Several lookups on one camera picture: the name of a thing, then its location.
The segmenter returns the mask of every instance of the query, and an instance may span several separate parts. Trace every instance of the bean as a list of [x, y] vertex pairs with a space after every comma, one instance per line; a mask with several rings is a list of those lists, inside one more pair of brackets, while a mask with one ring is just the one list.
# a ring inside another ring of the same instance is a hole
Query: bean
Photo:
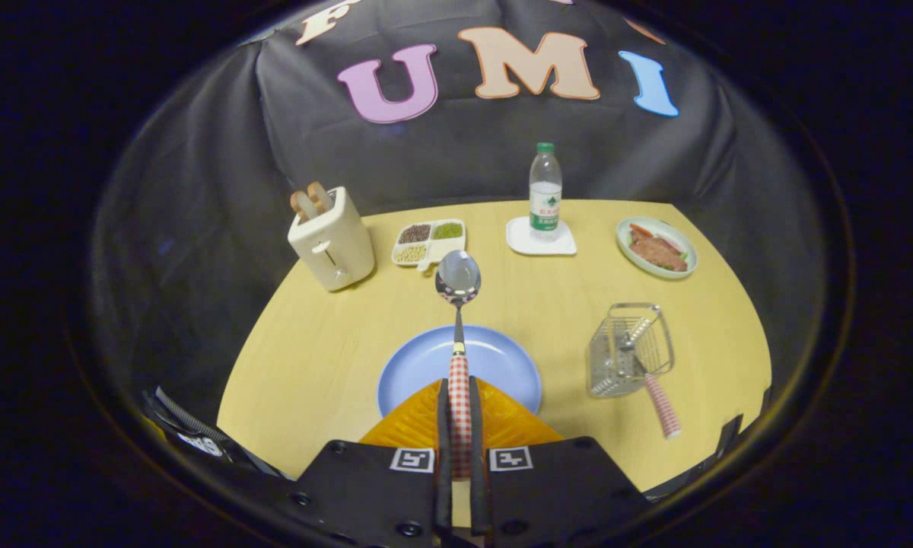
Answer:
[[398, 243], [408, 244], [410, 242], [423, 242], [428, 239], [429, 225], [413, 225], [402, 231], [399, 235]]
[[415, 261], [418, 261], [425, 256], [426, 246], [410, 246], [397, 250], [393, 259], [399, 261], [399, 263], [415, 263]]
[[433, 229], [433, 239], [460, 238], [463, 236], [463, 226], [459, 222], [447, 222]]

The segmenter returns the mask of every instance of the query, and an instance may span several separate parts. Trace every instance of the metal spoon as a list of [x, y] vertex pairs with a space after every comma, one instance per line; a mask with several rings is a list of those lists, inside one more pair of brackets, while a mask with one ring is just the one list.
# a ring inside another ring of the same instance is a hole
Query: metal spoon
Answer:
[[456, 329], [453, 330], [453, 356], [450, 357], [450, 452], [453, 454], [453, 479], [470, 477], [471, 417], [470, 365], [463, 344], [463, 318], [460, 308], [480, 292], [480, 268], [464, 250], [453, 250], [436, 267], [436, 292], [456, 306]]
[[480, 267], [464, 250], [453, 250], [436, 267], [436, 292], [456, 306], [456, 330], [453, 344], [463, 345], [463, 318], [460, 308], [480, 292]]

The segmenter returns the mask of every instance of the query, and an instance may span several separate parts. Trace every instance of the water bottle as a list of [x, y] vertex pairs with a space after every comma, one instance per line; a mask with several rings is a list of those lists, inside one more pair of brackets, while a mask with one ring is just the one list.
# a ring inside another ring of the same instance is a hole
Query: water bottle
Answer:
[[558, 236], [558, 209], [561, 208], [561, 167], [555, 159], [555, 146], [537, 143], [537, 156], [530, 164], [530, 235], [543, 241]]

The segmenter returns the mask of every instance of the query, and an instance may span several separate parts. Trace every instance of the letter m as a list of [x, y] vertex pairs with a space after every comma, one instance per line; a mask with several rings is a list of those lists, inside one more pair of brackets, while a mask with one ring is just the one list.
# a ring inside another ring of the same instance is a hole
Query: letter m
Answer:
[[461, 30], [457, 37], [473, 44], [480, 59], [484, 83], [477, 87], [477, 96], [484, 98], [514, 97], [520, 91], [512, 83], [508, 70], [517, 74], [530, 93], [540, 94], [551, 71], [555, 83], [551, 92], [558, 97], [599, 98], [599, 90], [585, 63], [585, 46], [581, 38], [561, 32], [549, 32], [541, 38], [536, 51], [530, 51], [511, 33], [497, 27], [475, 27]]

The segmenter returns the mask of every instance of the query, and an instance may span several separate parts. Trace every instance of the soybean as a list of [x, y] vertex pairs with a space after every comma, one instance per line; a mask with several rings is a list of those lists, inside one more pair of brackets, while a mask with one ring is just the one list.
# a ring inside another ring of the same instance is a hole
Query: soybean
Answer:
[[421, 260], [425, 256], [426, 246], [410, 246], [397, 250], [393, 259], [399, 261], [399, 263], [415, 263], [415, 261]]

